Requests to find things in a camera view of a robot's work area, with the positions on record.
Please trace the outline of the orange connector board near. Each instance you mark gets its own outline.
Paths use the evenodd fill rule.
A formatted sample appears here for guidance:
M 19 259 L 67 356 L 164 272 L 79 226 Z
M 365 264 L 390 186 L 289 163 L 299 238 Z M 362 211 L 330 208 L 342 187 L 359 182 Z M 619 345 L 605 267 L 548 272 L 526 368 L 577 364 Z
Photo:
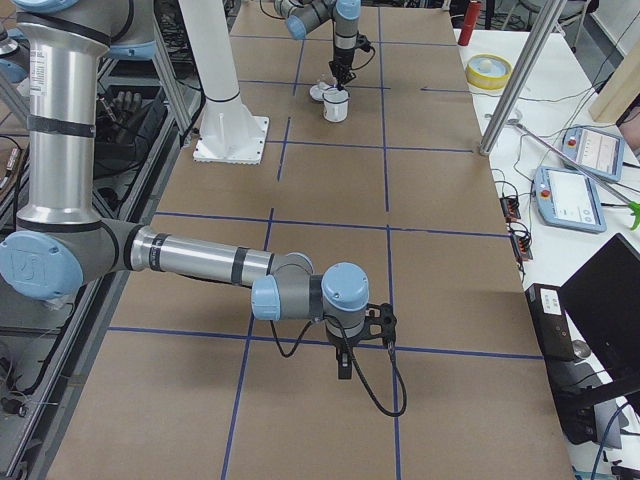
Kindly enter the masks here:
M 510 240 L 517 261 L 525 262 L 533 259 L 533 254 L 522 237 L 512 235 Z

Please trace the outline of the orange connector board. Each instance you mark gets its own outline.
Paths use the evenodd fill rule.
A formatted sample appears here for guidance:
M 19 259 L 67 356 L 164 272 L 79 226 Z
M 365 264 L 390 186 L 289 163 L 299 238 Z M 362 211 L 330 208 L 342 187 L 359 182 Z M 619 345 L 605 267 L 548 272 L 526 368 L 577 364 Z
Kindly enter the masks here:
M 520 202 L 517 195 L 503 196 L 500 198 L 501 209 L 506 223 L 515 222 L 521 219 Z
M 517 261 L 525 262 L 533 259 L 533 254 L 522 237 L 512 235 L 510 240 Z

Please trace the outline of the metal reacher grabber tool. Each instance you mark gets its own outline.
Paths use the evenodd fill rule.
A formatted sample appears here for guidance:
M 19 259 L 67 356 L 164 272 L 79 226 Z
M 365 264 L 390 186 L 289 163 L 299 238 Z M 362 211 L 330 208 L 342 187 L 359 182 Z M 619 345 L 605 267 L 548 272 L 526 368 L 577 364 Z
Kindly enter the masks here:
M 598 184 L 602 189 L 604 189 L 605 191 L 607 191 L 608 193 L 610 193 L 611 195 L 613 195 L 614 197 L 622 201 L 626 205 L 626 207 L 631 210 L 631 215 L 634 217 L 634 223 L 631 226 L 631 230 L 634 231 L 639 227 L 639 204 L 637 202 L 629 199 L 624 194 L 617 191 L 613 186 L 611 186 L 605 180 L 598 177 L 595 173 L 593 173 L 588 168 L 583 167 L 578 163 L 576 163 L 574 160 L 572 160 L 569 156 L 567 156 L 561 150 L 556 148 L 554 145 L 550 144 L 549 142 L 544 140 L 542 137 L 533 133 L 516 118 L 508 119 L 506 121 L 506 124 L 522 131 L 525 135 L 529 135 L 533 137 L 538 143 L 543 145 L 548 150 L 551 150 L 556 156 L 558 156 L 566 166 L 573 167 L 576 171 L 579 171 L 584 176 L 590 178 L 596 184 Z

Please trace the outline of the far teach pendant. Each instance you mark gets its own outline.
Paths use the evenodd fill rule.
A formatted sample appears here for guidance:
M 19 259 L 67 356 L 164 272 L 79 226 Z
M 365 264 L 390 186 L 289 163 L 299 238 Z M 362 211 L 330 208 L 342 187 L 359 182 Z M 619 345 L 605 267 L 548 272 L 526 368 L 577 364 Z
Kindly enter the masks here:
M 624 147 L 621 136 L 587 127 L 575 126 L 566 131 L 562 152 L 574 162 L 610 182 L 621 179 Z

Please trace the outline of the orange connector board far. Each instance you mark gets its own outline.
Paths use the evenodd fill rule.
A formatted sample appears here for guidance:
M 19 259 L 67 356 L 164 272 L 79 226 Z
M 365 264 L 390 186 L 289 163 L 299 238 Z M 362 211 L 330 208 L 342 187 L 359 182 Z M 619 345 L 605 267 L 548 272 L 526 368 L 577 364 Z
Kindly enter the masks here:
M 506 223 L 515 222 L 521 219 L 520 202 L 517 195 L 503 196 L 500 198 L 501 209 Z

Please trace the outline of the wooden board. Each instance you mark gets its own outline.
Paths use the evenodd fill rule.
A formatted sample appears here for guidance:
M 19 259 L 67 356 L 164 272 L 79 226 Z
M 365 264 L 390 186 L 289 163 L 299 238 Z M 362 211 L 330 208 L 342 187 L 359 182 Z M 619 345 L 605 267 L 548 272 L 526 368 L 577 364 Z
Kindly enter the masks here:
M 636 42 L 589 107 L 595 122 L 615 123 L 639 95 L 640 46 Z

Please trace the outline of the yellow tape roll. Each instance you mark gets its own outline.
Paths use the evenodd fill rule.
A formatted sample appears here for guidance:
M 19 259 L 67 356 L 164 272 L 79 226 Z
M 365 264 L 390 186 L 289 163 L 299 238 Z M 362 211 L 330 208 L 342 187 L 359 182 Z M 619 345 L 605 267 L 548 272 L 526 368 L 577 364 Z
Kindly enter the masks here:
M 467 82 L 483 90 L 500 90 L 510 79 L 513 67 L 511 63 L 493 54 L 472 56 L 466 65 Z

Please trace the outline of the black computer box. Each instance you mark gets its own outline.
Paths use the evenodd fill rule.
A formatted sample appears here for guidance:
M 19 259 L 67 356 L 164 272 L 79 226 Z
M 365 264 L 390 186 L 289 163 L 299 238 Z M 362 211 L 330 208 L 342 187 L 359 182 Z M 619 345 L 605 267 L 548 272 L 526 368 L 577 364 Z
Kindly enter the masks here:
M 525 296 L 543 357 L 546 360 L 571 362 L 574 351 L 559 288 L 533 283 Z

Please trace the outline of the white cup lid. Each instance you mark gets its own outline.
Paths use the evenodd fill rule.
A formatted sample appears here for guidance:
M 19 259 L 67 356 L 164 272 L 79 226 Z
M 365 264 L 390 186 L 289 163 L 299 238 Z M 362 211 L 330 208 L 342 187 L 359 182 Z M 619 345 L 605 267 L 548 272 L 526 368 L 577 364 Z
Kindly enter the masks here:
M 325 82 L 318 82 L 309 88 L 309 95 L 313 101 L 323 102 L 325 92 L 331 88 L 332 86 Z

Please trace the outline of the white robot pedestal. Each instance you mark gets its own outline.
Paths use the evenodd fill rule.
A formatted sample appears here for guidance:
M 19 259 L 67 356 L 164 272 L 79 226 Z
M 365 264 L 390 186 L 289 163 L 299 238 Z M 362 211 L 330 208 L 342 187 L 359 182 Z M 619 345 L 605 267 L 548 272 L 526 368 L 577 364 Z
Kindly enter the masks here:
M 194 159 L 256 165 L 261 162 L 269 119 L 243 103 L 221 1 L 179 3 L 206 100 Z

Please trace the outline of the clear plastic funnel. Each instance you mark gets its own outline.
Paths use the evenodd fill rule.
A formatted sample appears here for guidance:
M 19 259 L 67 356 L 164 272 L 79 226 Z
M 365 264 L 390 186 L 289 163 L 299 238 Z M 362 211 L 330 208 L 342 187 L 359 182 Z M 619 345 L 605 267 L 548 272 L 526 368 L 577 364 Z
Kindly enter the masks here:
M 342 104 L 349 100 L 349 92 L 336 87 L 328 88 L 323 92 L 323 101 L 330 104 Z

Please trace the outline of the near teach pendant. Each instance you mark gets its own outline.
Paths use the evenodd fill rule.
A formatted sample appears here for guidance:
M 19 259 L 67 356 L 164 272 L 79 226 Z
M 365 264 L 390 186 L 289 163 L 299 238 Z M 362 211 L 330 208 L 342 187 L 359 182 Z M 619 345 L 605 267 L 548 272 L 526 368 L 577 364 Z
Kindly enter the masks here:
M 596 184 L 582 173 L 540 166 L 534 175 L 534 191 L 546 225 L 587 233 L 607 230 Z

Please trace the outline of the teach pendant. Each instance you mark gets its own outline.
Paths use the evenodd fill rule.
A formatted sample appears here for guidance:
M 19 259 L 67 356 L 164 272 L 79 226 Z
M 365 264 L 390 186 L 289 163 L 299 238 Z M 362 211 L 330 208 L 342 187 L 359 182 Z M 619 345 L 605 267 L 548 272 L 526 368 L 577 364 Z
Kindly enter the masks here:
M 566 131 L 562 152 L 574 162 L 610 182 L 621 179 L 624 147 L 621 136 L 587 127 L 575 126 Z
M 534 175 L 534 191 L 546 225 L 587 233 L 607 230 L 596 184 L 582 173 L 540 166 Z

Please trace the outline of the white cup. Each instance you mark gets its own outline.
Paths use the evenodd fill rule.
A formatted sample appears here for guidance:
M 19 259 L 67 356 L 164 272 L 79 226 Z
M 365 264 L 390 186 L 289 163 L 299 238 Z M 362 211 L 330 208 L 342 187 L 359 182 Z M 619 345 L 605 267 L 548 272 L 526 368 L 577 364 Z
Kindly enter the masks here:
M 327 121 L 332 123 L 339 123 L 347 118 L 349 100 L 342 104 L 330 104 L 323 101 L 323 105 L 323 116 Z

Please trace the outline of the aluminium frame post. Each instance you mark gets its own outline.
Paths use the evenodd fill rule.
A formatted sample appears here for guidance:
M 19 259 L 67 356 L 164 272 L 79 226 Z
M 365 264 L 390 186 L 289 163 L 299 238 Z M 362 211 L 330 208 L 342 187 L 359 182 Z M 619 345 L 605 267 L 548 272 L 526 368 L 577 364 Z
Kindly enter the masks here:
M 479 144 L 481 155 L 488 156 L 495 146 L 566 3 L 566 0 L 549 0 L 539 12 L 537 21 L 528 35 L 512 75 L 483 134 Z

